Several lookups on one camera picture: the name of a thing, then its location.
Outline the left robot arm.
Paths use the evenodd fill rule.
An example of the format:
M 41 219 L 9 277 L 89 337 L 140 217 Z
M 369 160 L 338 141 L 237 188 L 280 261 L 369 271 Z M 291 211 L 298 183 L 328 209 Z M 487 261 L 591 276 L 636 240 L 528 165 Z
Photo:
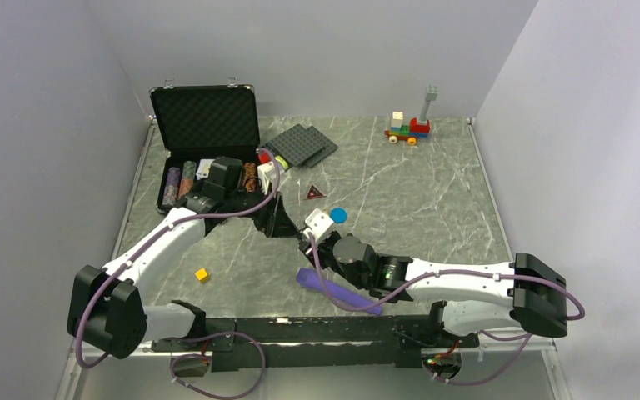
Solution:
M 85 343 L 119 359 L 147 341 L 172 339 L 187 350 L 204 343 L 208 331 L 201 308 L 183 301 L 145 306 L 142 297 L 172 261 L 229 218 L 250 218 L 258 231 L 273 237 L 277 222 L 288 218 L 278 191 L 284 166 L 267 149 L 260 152 L 270 158 L 269 191 L 248 191 L 247 185 L 259 179 L 245 176 L 241 160 L 218 157 L 207 177 L 196 181 L 140 242 L 104 266 L 87 265 L 76 274 L 67 331 L 81 367 L 95 365 L 84 359 Z

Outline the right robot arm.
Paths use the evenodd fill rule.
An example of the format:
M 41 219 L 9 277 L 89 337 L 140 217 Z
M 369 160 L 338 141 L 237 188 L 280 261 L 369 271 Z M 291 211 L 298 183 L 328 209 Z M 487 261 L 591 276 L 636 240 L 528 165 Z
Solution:
M 319 289 L 343 310 L 379 314 L 384 303 L 431 303 L 427 338 L 440 347 L 494 328 L 568 334 L 567 281 L 529 253 L 485 265 L 429 262 L 378 253 L 351 234 L 332 232 L 318 242 L 311 230 L 302 233 L 299 248 Z

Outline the red tan poker chip stack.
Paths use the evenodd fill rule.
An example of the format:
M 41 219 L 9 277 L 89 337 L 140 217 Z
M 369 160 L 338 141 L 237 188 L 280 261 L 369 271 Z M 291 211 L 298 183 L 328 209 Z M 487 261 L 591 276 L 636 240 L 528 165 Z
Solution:
M 187 193 L 190 192 L 192 186 L 194 184 L 194 181 L 192 179 L 183 179 L 180 182 L 180 186 L 178 189 L 178 194 L 177 194 L 177 198 L 181 199 L 183 198 Z

